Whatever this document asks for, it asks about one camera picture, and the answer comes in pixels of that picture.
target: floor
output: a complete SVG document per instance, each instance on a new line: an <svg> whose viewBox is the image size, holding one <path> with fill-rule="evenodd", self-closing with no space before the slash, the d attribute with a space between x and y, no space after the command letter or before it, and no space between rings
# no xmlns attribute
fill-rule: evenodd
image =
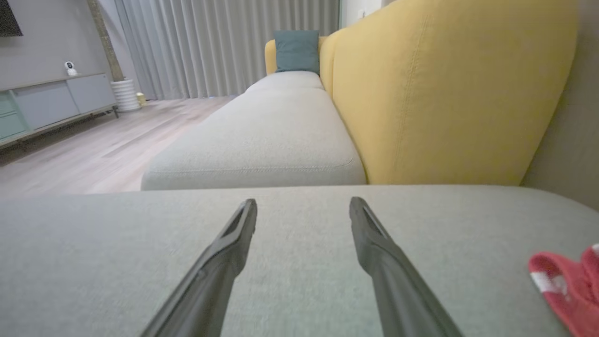
<svg viewBox="0 0 599 337"><path fill-rule="evenodd" d="M154 101L0 150L0 200L138 191L149 161L232 98Z"/></svg>

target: sofa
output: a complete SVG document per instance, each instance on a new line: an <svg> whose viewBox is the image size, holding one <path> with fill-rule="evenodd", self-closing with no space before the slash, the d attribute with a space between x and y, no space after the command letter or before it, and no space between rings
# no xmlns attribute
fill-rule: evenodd
<svg viewBox="0 0 599 337"><path fill-rule="evenodd" d="M364 198L465 337L566 337L528 259L577 260L599 213L512 186L309 186L0 204L5 336L138 336L238 205L256 230L222 336L382 336L349 202Z"/></svg>
<svg viewBox="0 0 599 337"><path fill-rule="evenodd" d="M568 0L402 0L320 39L159 154L142 189L519 185L576 47Z"/></svg>

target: plant pot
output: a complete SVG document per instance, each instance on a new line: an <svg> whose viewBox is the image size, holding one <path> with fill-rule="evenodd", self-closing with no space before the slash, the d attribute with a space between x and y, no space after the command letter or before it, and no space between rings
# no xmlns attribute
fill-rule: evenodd
<svg viewBox="0 0 599 337"><path fill-rule="evenodd" d="M110 86L113 88L119 112L131 112L141 109L140 103L137 101L133 80L110 82Z"/></svg>

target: gray curtain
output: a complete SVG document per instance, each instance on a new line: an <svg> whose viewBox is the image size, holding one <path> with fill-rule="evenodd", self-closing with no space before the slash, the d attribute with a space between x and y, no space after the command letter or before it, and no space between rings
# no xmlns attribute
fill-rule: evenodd
<svg viewBox="0 0 599 337"><path fill-rule="evenodd" d="M338 0L116 0L148 98L238 95L266 76L279 29L338 27Z"/></svg>

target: red and white cloth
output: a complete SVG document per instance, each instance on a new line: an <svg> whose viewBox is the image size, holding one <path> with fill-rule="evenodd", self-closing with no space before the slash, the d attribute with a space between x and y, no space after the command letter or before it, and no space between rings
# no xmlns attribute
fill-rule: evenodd
<svg viewBox="0 0 599 337"><path fill-rule="evenodd" d="M530 258L528 270L574 336L599 336L599 243L582 253L580 263L540 252Z"/></svg>

